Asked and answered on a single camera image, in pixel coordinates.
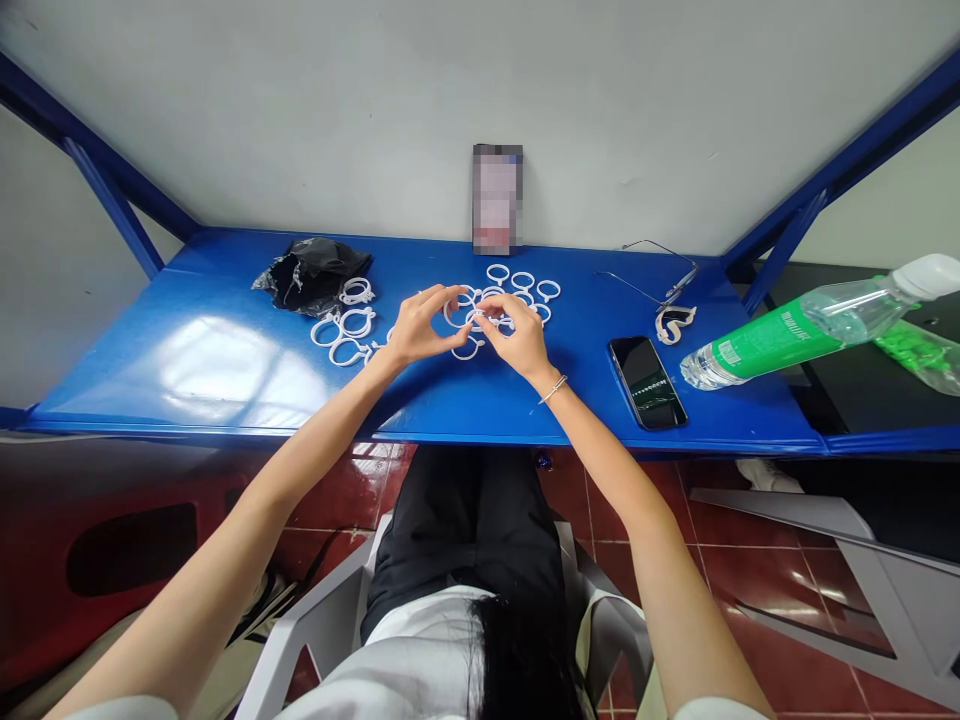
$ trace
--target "shoe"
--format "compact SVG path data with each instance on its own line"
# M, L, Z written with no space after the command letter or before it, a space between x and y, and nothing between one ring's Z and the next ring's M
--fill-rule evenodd
M792 492L803 494L800 483L787 475L770 460L745 458L737 460L737 470L750 481L751 489L764 492Z

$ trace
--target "person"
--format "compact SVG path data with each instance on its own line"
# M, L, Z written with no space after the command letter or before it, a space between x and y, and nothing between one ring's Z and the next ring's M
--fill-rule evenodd
M405 300L389 344L276 452L222 525L49 718L186 717L267 566L288 516L408 365L461 347L433 315L460 286ZM478 304L497 354L556 416L626 527L667 710L679 720L775 717L676 520L630 453L550 363L536 312ZM506 336L488 318L507 314ZM531 403L535 404L533 393ZM557 535L529 456L421 447L377 556L362 647L278 717L590 716L564 637Z

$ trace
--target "smartphone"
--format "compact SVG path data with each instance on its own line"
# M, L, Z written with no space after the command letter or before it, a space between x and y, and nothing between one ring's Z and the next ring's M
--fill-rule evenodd
M473 146L473 254L513 255L522 244L523 146Z
M687 413L650 338L618 338L609 348L640 427L667 430L687 423Z

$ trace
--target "wrist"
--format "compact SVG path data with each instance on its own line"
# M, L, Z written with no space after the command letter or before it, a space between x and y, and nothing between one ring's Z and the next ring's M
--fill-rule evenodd
M547 396L553 386L560 382L560 371L557 370L553 365L549 365L542 370L538 370L536 373L531 373L527 376L526 380L537 391L537 394L543 398Z
M365 369L371 369L378 374L385 374L392 380L402 373L409 364L387 345L373 354Z

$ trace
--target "hand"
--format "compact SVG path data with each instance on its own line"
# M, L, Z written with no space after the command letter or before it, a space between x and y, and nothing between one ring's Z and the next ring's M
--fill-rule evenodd
M477 308L490 317L510 316L515 330L509 337L483 315L475 316L475 321L483 329L483 334L497 355L506 360L541 395L549 392L560 379L560 373L547 358L547 347L543 343L543 321L537 311L515 295L506 293L491 295L480 302Z
M405 367L417 360L466 345L472 324L468 323L455 335L445 338L437 335L430 325L433 316L442 312L445 305L449 305L451 311L456 310L457 295L464 291L465 288L460 285L434 285L404 300L400 303L400 314L393 327L390 342L377 355L392 356L398 364Z

